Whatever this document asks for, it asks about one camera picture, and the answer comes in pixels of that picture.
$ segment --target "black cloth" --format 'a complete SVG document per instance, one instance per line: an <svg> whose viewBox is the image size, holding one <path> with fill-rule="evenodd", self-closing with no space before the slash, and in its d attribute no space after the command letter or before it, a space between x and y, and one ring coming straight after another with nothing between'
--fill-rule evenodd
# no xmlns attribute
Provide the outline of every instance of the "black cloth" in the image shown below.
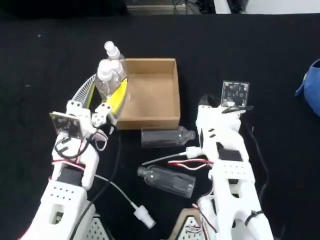
<svg viewBox="0 0 320 240"><path fill-rule="evenodd" d="M223 80L250 83L243 116L254 126L270 174L262 208L283 240L318 233L320 119L303 97L294 97L309 65L320 56L319 14L193 15L45 19L0 23L1 239L13 240L31 223L52 173L56 133L49 112L66 103L106 56L105 41L127 58L176 58L180 124L195 130L203 94L220 96ZM259 190L266 178L249 135L241 130ZM139 131L122 131L117 183L157 224L148 230L110 186L97 212L117 240L157 240L171 233L180 211L210 189L208 170L196 176L191 199L149 187L137 176L145 161L183 147L142 149ZM197 145L196 141L188 146ZM117 152L111 137L97 173L109 177ZM96 179L89 198L104 184Z"/></svg>
<svg viewBox="0 0 320 240"><path fill-rule="evenodd" d="M2 0L0 19L78 18L127 14L125 0Z"/></svg>

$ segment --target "robotic arm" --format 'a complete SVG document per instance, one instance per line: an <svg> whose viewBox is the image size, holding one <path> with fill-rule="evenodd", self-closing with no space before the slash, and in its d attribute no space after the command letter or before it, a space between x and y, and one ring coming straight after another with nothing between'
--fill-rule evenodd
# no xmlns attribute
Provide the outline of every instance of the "robotic arm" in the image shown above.
<svg viewBox="0 0 320 240"><path fill-rule="evenodd" d="M273 240L269 221L259 203L249 155L238 133L240 116L247 108L235 105L232 98L240 93L235 91L237 84L233 85L231 95L224 87L230 96L225 106L212 107L206 98L198 106L196 127L200 147L208 160L214 162L208 173L213 195L201 197L197 203L203 231L210 240Z"/></svg>
<svg viewBox="0 0 320 240"><path fill-rule="evenodd" d="M57 132L52 151L54 169L34 219L20 240L109 240L96 208L87 200L99 163L91 141L104 141L114 131L127 95L128 80L93 114L88 106L94 90L92 76L66 105L66 113L52 112ZM100 127L111 125L105 134ZM135 216L149 228L155 222L144 206L134 204Z"/></svg>

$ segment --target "blue object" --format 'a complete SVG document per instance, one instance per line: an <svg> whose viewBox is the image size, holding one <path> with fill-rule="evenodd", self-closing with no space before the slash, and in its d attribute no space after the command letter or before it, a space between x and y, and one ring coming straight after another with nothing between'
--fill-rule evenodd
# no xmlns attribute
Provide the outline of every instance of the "blue object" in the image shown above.
<svg viewBox="0 0 320 240"><path fill-rule="evenodd" d="M304 97L312 110L320 117L320 59L315 61L306 72L303 83L295 96L304 92Z"/></svg>

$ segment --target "open cardboard box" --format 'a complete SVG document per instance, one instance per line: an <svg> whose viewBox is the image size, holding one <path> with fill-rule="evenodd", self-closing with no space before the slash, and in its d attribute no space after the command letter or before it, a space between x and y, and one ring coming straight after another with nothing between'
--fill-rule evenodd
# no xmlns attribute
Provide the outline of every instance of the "open cardboard box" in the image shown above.
<svg viewBox="0 0 320 240"><path fill-rule="evenodd" d="M117 127L177 128L180 96L177 63L172 58L127 58L128 94Z"/></svg>

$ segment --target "clear plastic bottle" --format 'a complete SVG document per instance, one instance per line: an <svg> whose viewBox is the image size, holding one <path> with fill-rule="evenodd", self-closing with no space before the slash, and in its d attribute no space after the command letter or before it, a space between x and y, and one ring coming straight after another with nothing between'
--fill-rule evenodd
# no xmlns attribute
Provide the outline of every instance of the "clear plastic bottle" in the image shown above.
<svg viewBox="0 0 320 240"><path fill-rule="evenodd" d="M196 134L183 126L177 129L142 129L141 145L143 148L165 148L183 146L189 140L194 140Z"/></svg>
<svg viewBox="0 0 320 240"><path fill-rule="evenodd" d="M103 101L107 100L110 95L110 80L113 76L110 61L107 59L100 61L94 82Z"/></svg>
<svg viewBox="0 0 320 240"><path fill-rule="evenodd" d="M157 165L139 167L137 175L144 178L144 181L151 187L164 190L185 198L191 198L194 191L196 178L172 171Z"/></svg>
<svg viewBox="0 0 320 240"><path fill-rule="evenodd" d="M119 60L111 60L111 67L120 77L120 79L118 79L118 81L120 80L120 85L121 82L127 77L127 73Z"/></svg>
<svg viewBox="0 0 320 240"><path fill-rule="evenodd" d="M106 50L106 54L108 55L109 60L119 60L124 71L127 70L125 57L121 54L117 46L115 46L112 41L107 41L104 44L104 49Z"/></svg>

